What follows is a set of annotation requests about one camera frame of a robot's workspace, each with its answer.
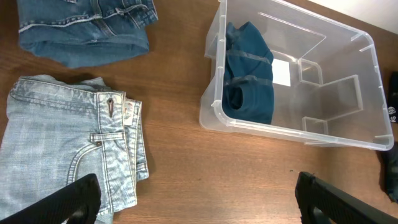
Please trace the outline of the teal shirt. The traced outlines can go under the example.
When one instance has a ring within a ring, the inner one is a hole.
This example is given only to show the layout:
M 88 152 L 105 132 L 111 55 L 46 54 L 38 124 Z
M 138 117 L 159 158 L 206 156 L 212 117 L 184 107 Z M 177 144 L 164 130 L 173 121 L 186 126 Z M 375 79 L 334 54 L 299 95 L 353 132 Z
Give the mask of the teal shirt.
M 271 124 L 274 114 L 274 56 L 259 30 L 247 22 L 226 26 L 222 106 L 233 119 Z

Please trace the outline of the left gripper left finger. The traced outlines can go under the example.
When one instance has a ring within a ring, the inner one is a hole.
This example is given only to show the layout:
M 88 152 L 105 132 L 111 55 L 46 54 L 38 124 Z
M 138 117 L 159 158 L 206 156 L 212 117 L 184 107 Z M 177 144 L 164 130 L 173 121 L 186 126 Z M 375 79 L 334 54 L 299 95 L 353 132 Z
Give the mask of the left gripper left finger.
M 1 220 L 1 224 L 94 224 L 100 206 L 97 176 L 88 174 Z

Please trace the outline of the dark blue jeans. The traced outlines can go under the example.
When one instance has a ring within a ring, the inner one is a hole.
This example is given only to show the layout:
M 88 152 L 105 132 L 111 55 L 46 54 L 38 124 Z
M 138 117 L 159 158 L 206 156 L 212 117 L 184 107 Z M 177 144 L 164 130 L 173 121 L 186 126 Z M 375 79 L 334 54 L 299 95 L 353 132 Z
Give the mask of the dark blue jeans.
M 149 52 L 153 0 L 17 0 L 19 45 L 68 68 L 94 67 Z

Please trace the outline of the black garment with print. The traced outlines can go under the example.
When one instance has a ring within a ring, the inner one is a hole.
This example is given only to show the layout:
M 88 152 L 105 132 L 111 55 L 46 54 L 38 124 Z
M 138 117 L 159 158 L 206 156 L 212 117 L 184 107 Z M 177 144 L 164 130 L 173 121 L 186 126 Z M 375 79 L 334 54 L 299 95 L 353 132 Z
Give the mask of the black garment with print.
M 389 91 L 387 99 L 387 111 L 390 122 L 397 122 L 397 90 L 398 90 L 398 76 L 397 72 L 393 72 L 389 80 Z

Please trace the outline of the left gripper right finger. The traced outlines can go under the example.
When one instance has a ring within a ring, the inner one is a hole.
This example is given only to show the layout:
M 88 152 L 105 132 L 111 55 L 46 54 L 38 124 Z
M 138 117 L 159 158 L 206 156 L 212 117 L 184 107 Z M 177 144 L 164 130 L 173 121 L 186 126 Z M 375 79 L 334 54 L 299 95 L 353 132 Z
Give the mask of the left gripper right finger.
M 308 172 L 299 173 L 295 198 L 303 224 L 397 224 L 397 218 Z

